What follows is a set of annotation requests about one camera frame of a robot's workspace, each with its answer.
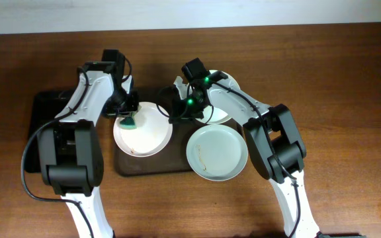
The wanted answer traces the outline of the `green and yellow sponge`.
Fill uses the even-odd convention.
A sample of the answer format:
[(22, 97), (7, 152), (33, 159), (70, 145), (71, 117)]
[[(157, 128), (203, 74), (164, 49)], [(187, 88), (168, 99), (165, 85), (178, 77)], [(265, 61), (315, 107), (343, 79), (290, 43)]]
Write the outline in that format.
[(136, 129), (138, 126), (137, 126), (137, 123), (136, 123), (136, 119), (135, 119), (135, 116), (139, 113), (139, 111), (133, 111), (127, 115), (122, 115), (120, 117), (120, 121), (118, 123), (118, 125), (120, 126), (120, 128), (124, 129), (124, 130), (134, 130)]

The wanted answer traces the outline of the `pink plate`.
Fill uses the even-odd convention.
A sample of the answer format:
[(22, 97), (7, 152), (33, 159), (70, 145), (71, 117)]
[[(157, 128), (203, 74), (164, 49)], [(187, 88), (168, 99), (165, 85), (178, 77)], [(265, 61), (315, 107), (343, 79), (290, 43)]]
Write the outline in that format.
[(141, 102), (134, 116), (136, 128), (124, 129), (117, 118), (113, 127), (113, 136), (117, 147), (134, 157), (149, 157), (160, 152), (171, 139), (173, 125), (162, 115), (167, 111), (153, 102)]

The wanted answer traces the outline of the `pale blue plate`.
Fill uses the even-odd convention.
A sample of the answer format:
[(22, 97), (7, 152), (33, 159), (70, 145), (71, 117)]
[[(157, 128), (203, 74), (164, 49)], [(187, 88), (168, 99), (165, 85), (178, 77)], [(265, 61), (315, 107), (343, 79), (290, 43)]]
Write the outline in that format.
[(197, 129), (187, 142), (186, 156), (198, 176), (222, 182), (242, 172), (248, 151), (245, 140), (235, 129), (215, 124)]

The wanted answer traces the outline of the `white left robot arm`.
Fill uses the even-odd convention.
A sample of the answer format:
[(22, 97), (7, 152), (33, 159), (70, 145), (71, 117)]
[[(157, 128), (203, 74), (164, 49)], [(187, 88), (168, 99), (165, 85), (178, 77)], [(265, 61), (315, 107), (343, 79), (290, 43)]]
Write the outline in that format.
[(36, 135), (42, 179), (55, 202), (67, 204), (80, 237), (114, 237), (103, 209), (100, 185), (104, 162), (96, 125), (100, 116), (137, 110), (133, 78), (122, 60), (87, 62), (77, 70), (78, 84), (54, 120)]

